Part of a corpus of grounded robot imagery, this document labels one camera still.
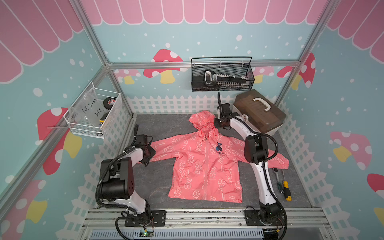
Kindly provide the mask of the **pink hooded rain jacket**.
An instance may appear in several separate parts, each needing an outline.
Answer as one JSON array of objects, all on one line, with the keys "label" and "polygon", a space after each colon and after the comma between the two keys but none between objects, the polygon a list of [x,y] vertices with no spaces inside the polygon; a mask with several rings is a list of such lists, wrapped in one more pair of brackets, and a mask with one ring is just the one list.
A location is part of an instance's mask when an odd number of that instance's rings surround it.
[{"label": "pink hooded rain jacket", "polygon": [[246,163],[245,143],[219,133],[214,114],[202,111],[189,122],[196,132],[152,143],[153,162],[174,158],[169,197],[242,203],[239,162]]}]

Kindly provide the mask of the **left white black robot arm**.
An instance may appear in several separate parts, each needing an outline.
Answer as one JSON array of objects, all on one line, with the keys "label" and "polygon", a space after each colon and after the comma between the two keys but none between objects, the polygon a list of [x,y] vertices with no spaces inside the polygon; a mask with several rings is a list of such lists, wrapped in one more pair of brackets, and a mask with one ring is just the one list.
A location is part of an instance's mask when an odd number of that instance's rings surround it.
[{"label": "left white black robot arm", "polygon": [[151,147],[153,138],[147,135],[134,137],[114,159],[103,160],[95,199],[99,207],[123,209],[122,217],[146,226],[153,219],[147,200],[135,191],[133,167],[137,163],[147,166],[156,151]]}]

